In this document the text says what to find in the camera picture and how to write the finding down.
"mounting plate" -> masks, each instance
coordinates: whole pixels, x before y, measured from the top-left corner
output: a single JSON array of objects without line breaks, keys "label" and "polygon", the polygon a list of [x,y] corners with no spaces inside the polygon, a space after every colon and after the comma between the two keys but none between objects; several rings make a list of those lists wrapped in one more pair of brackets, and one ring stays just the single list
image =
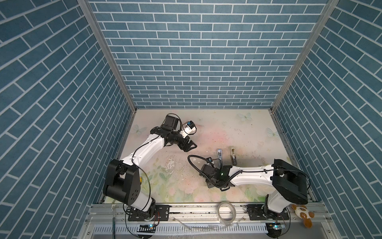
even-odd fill
[{"label": "mounting plate", "polygon": [[251,221],[258,221],[258,220],[282,220],[284,219],[289,220],[289,214],[287,209],[285,208],[281,213],[278,214],[278,217],[265,217],[262,206],[264,203],[261,204],[248,204],[247,205],[247,212],[249,214],[249,219]]},{"label": "mounting plate", "polygon": [[[159,218],[161,221],[168,221],[168,214],[170,212],[169,205],[155,205],[155,213],[159,212]],[[139,218],[137,210],[130,210],[129,221],[145,221],[142,218]]]}]

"red wire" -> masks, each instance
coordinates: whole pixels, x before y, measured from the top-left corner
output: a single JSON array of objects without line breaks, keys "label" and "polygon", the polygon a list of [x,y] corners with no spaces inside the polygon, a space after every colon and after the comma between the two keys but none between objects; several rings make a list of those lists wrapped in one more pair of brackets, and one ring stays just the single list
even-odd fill
[{"label": "red wire", "polygon": [[160,215],[159,215],[159,212],[158,212],[158,224],[157,224],[157,226],[159,225],[159,220],[160,220]]}]

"vent grille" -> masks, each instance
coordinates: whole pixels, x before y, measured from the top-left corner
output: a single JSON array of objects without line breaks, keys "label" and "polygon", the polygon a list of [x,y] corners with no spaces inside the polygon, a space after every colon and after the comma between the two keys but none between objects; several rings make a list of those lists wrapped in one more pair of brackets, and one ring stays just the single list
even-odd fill
[{"label": "vent grille", "polygon": [[[139,225],[128,225],[129,230],[136,234]],[[166,224],[161,223],[157,226],[155,235],[157,236],[173,236],[173,235],[196,235],[196,234],[229,234],[229,233],[268,233],[265,223],[245,223],[237,225],[232,225],[229,227],[221,226],[218,223],[188,223],[189,227],[197,227],[189,229],[181,224]],[[112,226],[110,224],[97,224],[94,227],[94,235],[106,235],[112,234]],[[126,226],[115,225],[115,234],[130,234],[126,229]]]}]

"metal bracket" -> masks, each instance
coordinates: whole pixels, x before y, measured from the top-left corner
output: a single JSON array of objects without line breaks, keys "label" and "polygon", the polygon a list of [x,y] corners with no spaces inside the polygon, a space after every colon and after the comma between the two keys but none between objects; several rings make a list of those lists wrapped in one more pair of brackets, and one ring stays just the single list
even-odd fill
[{"label": "metal bracket", "polygon": [[269,218],[265,217],[262,206],[264,203],[259,204],[248,204],[247,205],[247,212],[249,215],[249,219],[251,221],[258,221],[258,220],[277,220],[280,221],[282,219],[289,220],[289,214],[286,209],[284,209],[281,213],[278,214],[278,218]]},{"label": "metal bracket", "polygon": [[[170,205],[155,205],[155,211],[159,212],[161,221],[168,221]],[[128,221],[145,221],[141,219],[136,210],[130,210]]]},{"label": "metal bracket", "polygon": [[231,160],[232,160],[233,166],[238,165],[238,162],[236,160],[235,148],[231,149]]}]

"black cable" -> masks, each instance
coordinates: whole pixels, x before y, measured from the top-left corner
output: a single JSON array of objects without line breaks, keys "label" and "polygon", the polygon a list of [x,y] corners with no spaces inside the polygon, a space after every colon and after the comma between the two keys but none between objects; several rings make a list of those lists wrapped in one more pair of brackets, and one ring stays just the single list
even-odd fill
[{"label": "black cable", "polygon": [[227,181],[222,185],[222,186],[219,186],[219,185],[217,185],[217,184],[215,184],[213,181],[211,181],[211,179],[205,174],[205,173],[203,173],[200,169],[198,169],[198,167],[196,167],[192,162],[191,162],[191,159],[190,159],[190,157],[195,157],[195,158],[200,158],[200,159],[204,159],[204,160],[206,160],[206,161],[208,161],[207,159],[205,159],[205,158],[203,158],[203,157],[200,157],[200,156],[198,156],[198,155],[189,155],[188,157],[187,157],[187,159],[188,159],[188,162],[191,164],[191,166],[194,168],[194,169],[196,169],[200,174],[202,174],[213,186],[215,186],[215,187],[217,187],[217,188],[219,188],[220,190],[222,190],[223,188],[225,188],[226,186],[227,186],[227,184],[234,178],[234,177],[236,177],[238,174],[240,174],[240,173],[242,173],[243,171],[242,170],[239,170],[239,171],[237,171],[237,172],[235,172],[234,174],[232,174],[228,179],[227,179]]},{"label": "black cable", "polygon": [[206,161],[207,163],[209,163],[212,167],[214,167],[214,165],[213,165],[210,161],[208,161],[207,159],[205,159],[205,158],[203,158],[203,157],[201,157],[201,156],[193,155],[193,157],[194,157],[194,158],[200,158],[200,159]]},{"label": "black cable", "polygon": [[138,234],[137,235],[134,235],[130,230],[129,230],[129,228],[127,227],[127,222],[126,222],[126,214],[127,214],[127,211],[125,210],[125,204],[123,204],[122,205],[122,208],[123,208],[123,211],[125,212],[125,225],[126,225],[126,229],[127,229],[127,231],[131,234],[131,235],[133,235],[134,237],[137,237],[137,238],[139,238],[139,239],[142,239],[142,238],[140,238],[139,236],[138,236]]},{"label": "black cable", "polygon": [[308,190],[311,186],[311,180],[310,180],[310,177],[309,175],[307,175],[305,172],[302,172],[302,171],[297,171],[297,170],[292,170],[292,169],[268,169],[268,170],[262,170],[262,171],[243,171],[243,172],[269,172],[269,171],[290,171],[290,172],[298,172],[302,175],[304,175],[307,179],[308,179],[308,182],[309,182],[309,185],[307,187],[306,190]]},{"label": "black cable", "polygon": [[180,119],[180,117],[177,115],[177,114],[174,114],[174,113],[169,113],[167,114],[166,116],[170,115],[170,114],[173,114],[173,115],[176,115],[180,121],[180,129],[183,129],[184,130],[184,127],[183,127],[183,124],[182,124],[182,120]]},{"label": "black cable", "polygon": [[156,140],[157,138],[159,138],[159,135],[158,135],[158,137],[156,137],[156,138],[154,138],[154,139],[148,141],[147,143],[145,143],[145,144],[139,146],[139,147],[134,151],[133,156],[131,157],[131,162],[132,162],[135,166],[137,166],[140,170],[142,170],[142,172],[144,173],[144,175],[145,175],[146,178],[147,178],[147,182],[149,183],[149,199],[147,200],[146,205],[145,205],[142,209],[145,209],[146,206],[147,206],[147,204],[149,204],[150,197],[151,197],[151,185],[150,185],[149,177],[147,176],[146,172],[145,172],[143,169],[141,169],[138,165],[136,165],[136,164],[134,163],[134,155],[135,155],[135,153],[137,152],[138,149],[140,149],[141,147],[143,147],[143,146],[145,146],[146,144],[150,143],[151,141]]},{"label": "black cable", "polygon": [[289,213],[289,225],[288,225],[287,231],[284,232],[283,234],[279,235],[279,237],[285,235],[289,231],[289,228],[290,228],[290,211],[289,211],[288,207],[286,207],[286,209],[288,210],[288,213]]},{"label": "black cable", "polygon": [[220,191],[224,192],[224,191],[227,191],[228,189],[230,189],[231,187],[227,187],[226,189],[220,189]]},{"label": "black cable", "polygon": [[157,224],[157,226],[159,225],[159,222],[160,222],[160,214],[159,214],[159,212],[157,211],[157,213],[158,213],[158,224]]},{"label": "black cable", "polygon": [[196,125],[195,125],[195,132],[194,133],[186,133],[187,135],[194,135],[194,134],[196,134],[196,131],[197,131],[197,127],[196,127]]},{"label": "black cable", "polygon": [[212,160],[219,160],[219,167],[220,169],[223,168],[223,161],[221,159],[212,159]]}]

